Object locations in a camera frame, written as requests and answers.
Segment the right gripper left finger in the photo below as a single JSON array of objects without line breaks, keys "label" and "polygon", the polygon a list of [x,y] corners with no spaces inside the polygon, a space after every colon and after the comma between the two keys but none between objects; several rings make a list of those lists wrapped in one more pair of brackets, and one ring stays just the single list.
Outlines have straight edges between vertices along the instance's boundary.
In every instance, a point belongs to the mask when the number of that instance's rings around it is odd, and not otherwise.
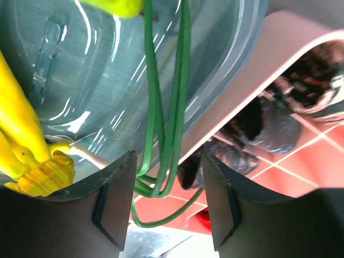
[{"label": "right gripper left finger", "polygon": [[136,168],[132,150],[48,197],[1,187],[1,257],[118,257]]}]

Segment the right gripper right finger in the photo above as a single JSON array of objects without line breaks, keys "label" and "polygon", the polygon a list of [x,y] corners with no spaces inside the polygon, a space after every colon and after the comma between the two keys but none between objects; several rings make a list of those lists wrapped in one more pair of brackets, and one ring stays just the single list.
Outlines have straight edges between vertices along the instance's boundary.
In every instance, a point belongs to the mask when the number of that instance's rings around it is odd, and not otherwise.
[{"label": "right gripper right finger", "polygon": [[203,156],[213,245],[220,257],[343,257],[343,189],[293,198]]}]

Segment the yellow banana bunch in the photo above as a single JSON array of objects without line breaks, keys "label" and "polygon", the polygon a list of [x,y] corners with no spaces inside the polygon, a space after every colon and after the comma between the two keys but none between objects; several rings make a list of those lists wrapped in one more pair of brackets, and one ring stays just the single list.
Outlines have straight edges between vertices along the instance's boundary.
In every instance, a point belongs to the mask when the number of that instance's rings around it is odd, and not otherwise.
[{"label": "yellow banana bunch", "polygon": [[46,197],[73,184],[75,166],[67,142],[47,144],[34,108],[1,57],[1,172],[5,187]]}]

